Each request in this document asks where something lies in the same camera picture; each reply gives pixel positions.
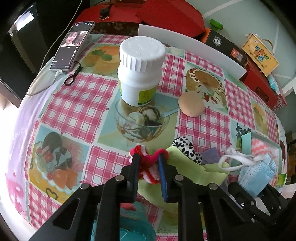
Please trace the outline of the green cloth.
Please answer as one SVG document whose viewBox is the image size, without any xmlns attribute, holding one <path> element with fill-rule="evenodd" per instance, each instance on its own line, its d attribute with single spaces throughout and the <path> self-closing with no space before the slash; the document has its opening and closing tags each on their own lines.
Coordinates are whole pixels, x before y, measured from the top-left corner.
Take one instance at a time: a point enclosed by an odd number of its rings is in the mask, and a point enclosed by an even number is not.
<svg viewBox="0 0 296 241">
<path fill-rule="evenodd" d="M 193 162 L 176 147 L 170 146 L 167 151 L 169 154 L 168 164 L 175 166 L 180 175 L 189 178 L 196 184 L 206 186 L 215 183 L 221 185 L 229 174 L 227 171 L 220 169 L 217 163 L 199 165 Z M 139 180 L 138 194 L 158 208 L 170 213 L 178 212 L 176 203 L 164 202 L 159 183 L 152 185 L 143 179 Z"/>
</svg>

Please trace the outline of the blue face mask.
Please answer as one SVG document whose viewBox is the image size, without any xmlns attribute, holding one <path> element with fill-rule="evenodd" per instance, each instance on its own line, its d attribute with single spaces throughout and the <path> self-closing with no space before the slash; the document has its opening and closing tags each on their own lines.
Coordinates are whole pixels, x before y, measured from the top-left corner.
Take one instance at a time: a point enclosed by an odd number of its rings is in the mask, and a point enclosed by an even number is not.
<svg viewBox="0 0 296 241">
<path fill-rule="evenodd" d="M 236 160 L 240 163 L 234 167 L 223 167 L 228 159 Z M 239 170 L 238 184 L 243 187 L 253 198 L 257 197 L 275 176 L 277 166 L 273 157 L 265 155 L 246 155 L 229 147 L 219 162 L 218 167 L 224 171 Z"/>
</svg>

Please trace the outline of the purple wipes packet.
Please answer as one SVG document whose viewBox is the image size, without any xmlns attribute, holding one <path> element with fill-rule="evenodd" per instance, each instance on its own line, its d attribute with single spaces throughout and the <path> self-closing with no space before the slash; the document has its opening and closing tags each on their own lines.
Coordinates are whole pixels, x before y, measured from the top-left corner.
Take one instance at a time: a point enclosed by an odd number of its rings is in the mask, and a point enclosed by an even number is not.
<svg viewBox="0 0 296 241">
<path fill-rule="evenodd" d="M 220 160 L 220 155 L 216 148 L 211 148 L 202 152 L 201 156 L 202 156 L 202 165 L 216 164 Z"/>
</svg>

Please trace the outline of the leopard print scrunchie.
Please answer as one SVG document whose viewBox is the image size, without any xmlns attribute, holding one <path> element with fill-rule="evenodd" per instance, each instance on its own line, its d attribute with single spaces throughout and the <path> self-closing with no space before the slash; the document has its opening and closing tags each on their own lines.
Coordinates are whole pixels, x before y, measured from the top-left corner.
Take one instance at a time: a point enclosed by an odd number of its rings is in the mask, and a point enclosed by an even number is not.
<svg viewBox="0 0 296 241">
<path fill-rule="evenodd" d="M 175 138 L 172 146 L 178 148 L 191 161 L 202 164 L 202 155 L 195 151 L 193 144 L 186 137 Z"/>
</svg>

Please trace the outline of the green tissue pack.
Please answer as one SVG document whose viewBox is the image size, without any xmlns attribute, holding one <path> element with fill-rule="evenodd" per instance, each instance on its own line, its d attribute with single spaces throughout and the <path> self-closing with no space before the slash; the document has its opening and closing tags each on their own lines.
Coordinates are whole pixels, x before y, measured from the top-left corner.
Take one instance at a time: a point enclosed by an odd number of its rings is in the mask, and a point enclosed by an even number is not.
<svg viewBox="0 0 296 241">
<path fill-rule="evenodd" d="M 287 180 L 287 174 L 278 174 L 276 187 L 284 187 Z"/>
</svg>

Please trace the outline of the pink white striped fluffy towel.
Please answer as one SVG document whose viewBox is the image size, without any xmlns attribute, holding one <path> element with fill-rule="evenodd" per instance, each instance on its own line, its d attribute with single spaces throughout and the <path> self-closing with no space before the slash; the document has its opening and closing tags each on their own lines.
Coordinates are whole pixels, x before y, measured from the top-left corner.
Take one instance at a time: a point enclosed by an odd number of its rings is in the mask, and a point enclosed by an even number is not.
<svg viewBox="0 0 296 241">
<path fill-rule="evenodd" d="M 254 156 L 258 156 L 258 155 L 265 155 L 266 153 L 269 153 L 269 149 L 266 143 L 257 138 L 252 138 L 251 154 Z"/>
</svg>

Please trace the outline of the teal box lid tray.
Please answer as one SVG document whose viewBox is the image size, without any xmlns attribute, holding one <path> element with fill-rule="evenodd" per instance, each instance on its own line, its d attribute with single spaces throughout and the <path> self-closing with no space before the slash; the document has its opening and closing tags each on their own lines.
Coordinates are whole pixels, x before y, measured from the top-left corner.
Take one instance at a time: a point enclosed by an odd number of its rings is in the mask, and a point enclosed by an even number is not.
<svg viewBox="0 0 296 241">
<path fill-rule="evenodd" d="M 238 183 L 253 198 L 270 184 L 279 190 L 287 179 L 287 166 L 284 162 L 282 147 L 256 133 L 241 137 L 242 152 L 252 156 L 251 166 L 241 168 Z"/>
</svg>

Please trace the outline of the teal heart toy case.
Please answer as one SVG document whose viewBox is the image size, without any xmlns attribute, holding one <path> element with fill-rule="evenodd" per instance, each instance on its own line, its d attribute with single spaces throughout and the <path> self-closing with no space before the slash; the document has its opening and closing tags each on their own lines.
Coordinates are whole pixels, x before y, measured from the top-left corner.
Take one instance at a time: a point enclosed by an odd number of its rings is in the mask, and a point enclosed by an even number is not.
<svg viewBox="0 0 296 241">
<path fill-rule="evenodd" d="M 142 203 L 103 202 L 93 223 L 91 240 L 156 240 Z"/>
</svg>

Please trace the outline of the beige makeup sponge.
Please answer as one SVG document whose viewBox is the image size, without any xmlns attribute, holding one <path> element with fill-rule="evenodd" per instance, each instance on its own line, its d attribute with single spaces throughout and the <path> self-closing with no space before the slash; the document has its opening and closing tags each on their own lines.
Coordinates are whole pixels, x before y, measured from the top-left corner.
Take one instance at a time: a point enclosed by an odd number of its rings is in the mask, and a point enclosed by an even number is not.
<svg viewBox="0 0 296 241">
<path fill-rule="evenodd" d="M 180 110 L 189 117 L 200 116 L 204 109 L 204 102 L 200 95 L 195 91 L 184 92 L 178 99 Z"/>
</svg>

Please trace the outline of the blue wet wipes pack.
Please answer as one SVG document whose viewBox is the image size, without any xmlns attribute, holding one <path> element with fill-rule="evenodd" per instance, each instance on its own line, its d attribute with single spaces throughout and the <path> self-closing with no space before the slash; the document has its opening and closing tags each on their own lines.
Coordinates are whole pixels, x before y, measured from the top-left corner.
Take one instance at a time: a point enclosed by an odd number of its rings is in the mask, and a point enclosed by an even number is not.
<svg viewBox="0 0 296 241">
<path fill-rule="evenodd" d="M 277 94 L 280 95 L 280 87 L 272 74 L 268 75 L 267 80 L 271 89 Z"/>
</svg>

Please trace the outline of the red gift box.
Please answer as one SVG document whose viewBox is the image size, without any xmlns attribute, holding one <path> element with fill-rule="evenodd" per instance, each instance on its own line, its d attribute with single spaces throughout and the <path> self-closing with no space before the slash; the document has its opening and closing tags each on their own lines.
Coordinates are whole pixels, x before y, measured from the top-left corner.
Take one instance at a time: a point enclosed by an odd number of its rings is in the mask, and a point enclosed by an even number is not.
<svg viewBox="0 0 296 241">
<path fill-rule="evenodd" d="M 240 77 L 240 80 L 254 91 L 270 109 L 274 109 L 278 102 L 278 96 L 270 87 L 267 77 L 249 57 L 247 58 L 244 67 L 246 73 Z"/>
</svg>

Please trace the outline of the white pill bottle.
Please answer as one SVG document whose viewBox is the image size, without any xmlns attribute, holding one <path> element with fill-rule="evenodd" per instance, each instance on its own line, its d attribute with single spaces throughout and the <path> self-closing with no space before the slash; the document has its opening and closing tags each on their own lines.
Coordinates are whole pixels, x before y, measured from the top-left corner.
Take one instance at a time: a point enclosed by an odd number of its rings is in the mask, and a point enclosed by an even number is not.
<svg viewBox="0 0 296 241">
<path fill-rule="evenodd" d="M 151 37 L 135 36 L 120 44 L 117 75 L 124 102 L 143 106 L 152 101 L 162 79 L 165 56 L 165 46 Z"/>
</svg>

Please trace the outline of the wooden children's day box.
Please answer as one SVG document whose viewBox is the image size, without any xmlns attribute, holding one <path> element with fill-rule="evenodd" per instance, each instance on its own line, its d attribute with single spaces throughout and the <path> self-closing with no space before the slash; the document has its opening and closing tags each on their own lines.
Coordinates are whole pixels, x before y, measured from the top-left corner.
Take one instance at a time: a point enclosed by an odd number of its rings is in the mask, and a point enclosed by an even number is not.
<svg viewBox="0 0 296 241">
<path fill-rule="evenodd" d="M 279 62 L 274 56 L 273 43 L 254 33 L 249 33 L 246 37 L 246 42 L 242 46 L 243 51 L 252 59 L 265 76 L 269 76 L 279 65 Z"/>
</svg>

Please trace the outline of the white foam board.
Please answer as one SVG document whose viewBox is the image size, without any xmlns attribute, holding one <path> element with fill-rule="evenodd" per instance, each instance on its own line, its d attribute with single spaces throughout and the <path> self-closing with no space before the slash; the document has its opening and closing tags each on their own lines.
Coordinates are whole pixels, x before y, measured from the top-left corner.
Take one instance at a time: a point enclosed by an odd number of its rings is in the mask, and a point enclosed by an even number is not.
<svg viewBox="0 0 296 241">
<path fill-rule="evenodd" d="M 241 78 L 246 73 L 246 69 L 231 58 L 204 44 L 203 42 L 195 40 L 186 35 L 142 24 L 138 25 L 138 35 L 151 37 L 159 40 L 162 43 L 166 43 L 176 48 L 184 49 L 185 51 L 196 54 L 197 56 L 221 67 L 223 70 L 227 71 L 237 79 Z"/>
</svg>

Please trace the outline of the black carton with QR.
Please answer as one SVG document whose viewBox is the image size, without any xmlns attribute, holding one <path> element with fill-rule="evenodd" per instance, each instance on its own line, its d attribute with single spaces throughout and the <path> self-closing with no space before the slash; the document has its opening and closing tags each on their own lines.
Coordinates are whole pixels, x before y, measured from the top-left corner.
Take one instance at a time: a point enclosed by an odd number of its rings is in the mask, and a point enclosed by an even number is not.
<svg viewBox="0 0 296 241">
<path fill-rule="evenodd" d="M 247 54 L 240 47 L 236 46 L 218 32 L 206 28 L 199 40 L 231 58 L 240 66 L 243 67 L 245 65 Z"/>
</svg>

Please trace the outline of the green dumbbell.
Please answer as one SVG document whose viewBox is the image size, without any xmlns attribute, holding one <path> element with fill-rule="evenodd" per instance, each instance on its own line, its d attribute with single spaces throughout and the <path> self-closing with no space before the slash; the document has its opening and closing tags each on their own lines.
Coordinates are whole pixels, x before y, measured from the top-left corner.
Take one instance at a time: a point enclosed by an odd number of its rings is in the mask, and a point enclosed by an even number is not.
<svg viewBox="0 0 296 241">
<path fill-rule="evenodd" d="M 214 19 L 211 19 L 209 23 L 211 24 L 211 30 L 213 31 L 217 32 L 218 30 L 222 30 L 224 28 L 224 26 L 221 23 Z"/>
</svg>

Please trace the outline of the smartphone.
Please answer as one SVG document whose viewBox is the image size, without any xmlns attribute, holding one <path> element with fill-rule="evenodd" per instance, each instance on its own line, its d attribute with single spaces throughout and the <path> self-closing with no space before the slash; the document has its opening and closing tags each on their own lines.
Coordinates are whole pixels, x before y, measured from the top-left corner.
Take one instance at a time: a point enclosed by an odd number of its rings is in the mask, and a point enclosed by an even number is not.
<svg viewBox="0 0 296 241">
<path fill-rule="evenodd" d="M 75 23 L 57 50 L 50 70 L 69 72 L 94 26 L 93 21 Z"/>
</svg>

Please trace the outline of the large red bag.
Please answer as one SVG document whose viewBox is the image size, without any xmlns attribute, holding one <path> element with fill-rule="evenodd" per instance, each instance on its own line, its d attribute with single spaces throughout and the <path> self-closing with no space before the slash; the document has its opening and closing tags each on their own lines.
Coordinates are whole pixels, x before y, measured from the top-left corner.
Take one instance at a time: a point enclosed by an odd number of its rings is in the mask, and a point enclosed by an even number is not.
<svg viewBox="0 0 296 241">
<path fill-rule="evenodd" d="M 187 1 L 109 1 L 83 10 L 75 20 L 95 22 L 92 32 L 136 36 L 144 24 L 197 37 L 205 32 L 202 14 Z"/>
</svg>

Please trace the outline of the black cabinet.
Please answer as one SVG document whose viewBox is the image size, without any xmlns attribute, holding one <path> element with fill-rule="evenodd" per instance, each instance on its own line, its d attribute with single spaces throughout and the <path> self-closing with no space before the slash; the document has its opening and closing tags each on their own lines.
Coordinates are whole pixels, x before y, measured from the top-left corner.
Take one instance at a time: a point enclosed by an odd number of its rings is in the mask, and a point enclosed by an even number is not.
<svg viewBox="0 0 296 241">
<path fill-rule="evenodd" d="M 90 1 L 1 1 L 1 95 L 19 107 Z"/>
</svg>

